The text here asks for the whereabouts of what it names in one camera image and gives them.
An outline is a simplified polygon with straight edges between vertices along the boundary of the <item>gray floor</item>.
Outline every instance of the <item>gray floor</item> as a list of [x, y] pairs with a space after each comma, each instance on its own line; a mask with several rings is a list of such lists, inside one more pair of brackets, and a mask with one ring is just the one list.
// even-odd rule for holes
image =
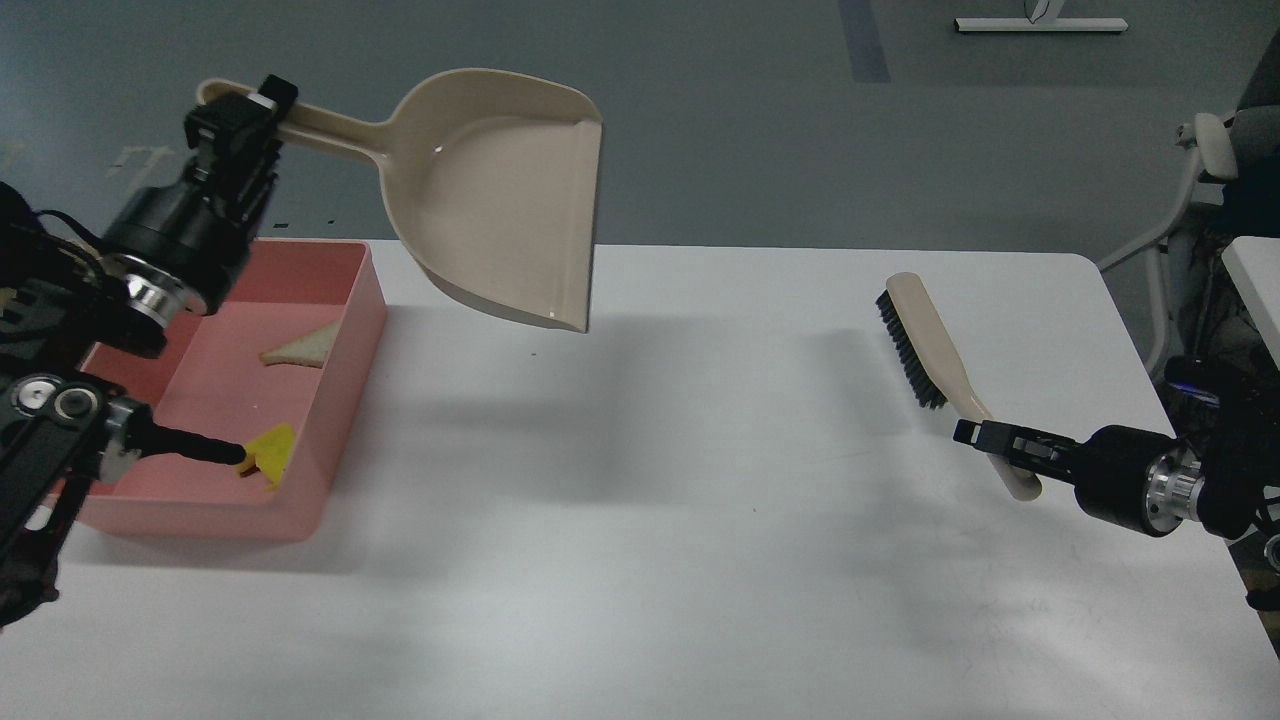
[[[602, 243], [1078, 252], [1155, 223], [1175, 127], [1230, 110], [1275, 0], [1070, 0], [1121, 36], [960, 36], [1018, 0], [0, 4], [0, 179], [95, 229], [186, 156], [210, 76], [276, 73], [381, 119], [420, 79], [497, 67], [605, 118]], [[174, 154], [152, 152], [168, 147]], [[390, 237], [371, 167], [287, 151], [264, 233]], [[1139, 346], [1140, 273], [1108, 278]]]

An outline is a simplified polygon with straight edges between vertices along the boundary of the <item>black bristles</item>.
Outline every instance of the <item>black bristles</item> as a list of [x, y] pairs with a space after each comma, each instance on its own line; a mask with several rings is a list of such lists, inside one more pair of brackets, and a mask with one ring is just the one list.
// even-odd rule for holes
[[884, 320], [884, 327], [888, 328], [888, 336], [893, 338], [893, 346], [897, 347], [897, 359], [902, 363], [902, 370], [906, 372], [906, 382], [911, 383], [911, 392], [915, 393], [915, 400], [920, 402], [920, 407], [937, 410], [946, 405], [947, 397], [929, 379], [929, 374], [924, 372], [924, 365], [920, 365], [920, 357], [915, 354], [915, 347], [911, 346], [911, 338], [908, 337], [906, 328], [902, 327], [902, 319], [897, 316], [897, 309], [893, 307], [893, 300], [888, 296], [887, 290], [876, 300], [876, 306], [879, 307], [881, 319]]

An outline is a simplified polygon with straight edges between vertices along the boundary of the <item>dustpan handle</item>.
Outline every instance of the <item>dustpan handle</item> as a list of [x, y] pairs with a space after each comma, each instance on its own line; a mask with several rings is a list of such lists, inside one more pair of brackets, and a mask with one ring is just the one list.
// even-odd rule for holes
[[[212, 78], [200, 83], [196, 101], [206, 104], [228, 92], [250, 95], [255, 91], [247, 85]], [[384, 155], [379, 126], [302, 102], [294, 104], [289, 110], [288, 118], [279, 126], [278, 136], [284, 142], [375, 165]]]

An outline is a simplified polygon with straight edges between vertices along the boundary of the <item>white table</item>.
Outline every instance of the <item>white table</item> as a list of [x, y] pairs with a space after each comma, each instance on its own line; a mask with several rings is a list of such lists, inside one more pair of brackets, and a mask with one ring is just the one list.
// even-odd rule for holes
[[1271, 359], [1280, 364], [1280, 238], [1238, 237], [1222, 252], [1222, 264]]
[[920, 273], [1014, 423], [1169, 432], [1078, 256], [598, 249], [591, 332], [392, 306], [320, 530], [114, 538], [0, 637], [6, 717], [1274, 717], [1222, 543], [1012, 501], [876, 313]]

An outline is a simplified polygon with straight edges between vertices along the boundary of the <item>brush handle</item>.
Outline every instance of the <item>brush handle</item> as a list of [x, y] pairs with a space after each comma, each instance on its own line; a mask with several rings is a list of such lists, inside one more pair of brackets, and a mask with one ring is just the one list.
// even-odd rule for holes
[[[920, 359], [920, 365], [928, 373], [933, 384], [938, 386], [942, 395], [951, 401], [960, 416], [965, 420], [980, 423], [995, 420], [996, 418], [982, 404], [973, 384], [969, 383], [969, 374], [965, 373], [960, 352], [951, 342], [942, 318], [938, 316], [933, 300], [924, 290], [924, 282], [915, 273], [899, 273], [886, 283], [893, 310], [902, 320], [902, 329], [911, 341], [911, 348]], [[1039, 497], [1041, 479], [1028, 470], [1014, 468], [1005, 462], [1002, 457], [987, 455], [996, 474], [1005, 482], [1009, 493], [1015, 500], [1030, 501]]]

